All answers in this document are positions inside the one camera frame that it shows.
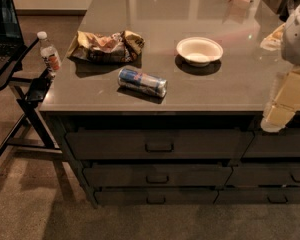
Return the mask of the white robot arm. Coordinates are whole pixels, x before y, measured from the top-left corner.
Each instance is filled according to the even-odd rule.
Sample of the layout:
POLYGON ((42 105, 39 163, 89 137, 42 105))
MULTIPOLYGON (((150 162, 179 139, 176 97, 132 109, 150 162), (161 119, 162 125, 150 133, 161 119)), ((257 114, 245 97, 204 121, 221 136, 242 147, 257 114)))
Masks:
POLYGON ((279 132, 300 110, 300 4, 292 10, 284 24, 261 42, 266 50, 280 50, 282 58, 293 65, 286 73, 278 73, 270 89, 261 128, 279 132))

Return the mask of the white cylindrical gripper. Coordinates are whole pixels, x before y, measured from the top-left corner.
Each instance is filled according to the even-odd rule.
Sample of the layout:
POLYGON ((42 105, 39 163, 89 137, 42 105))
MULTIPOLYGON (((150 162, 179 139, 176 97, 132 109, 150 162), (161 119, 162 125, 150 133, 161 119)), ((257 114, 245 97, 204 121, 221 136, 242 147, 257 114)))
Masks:
POLYGON ((274 101, 279 106, 268 103, 260 123, 262 130, 268 133, 284 129, 295 115, 294 111, 300 109, 300 67, 293 67, 286 74, 274 101))

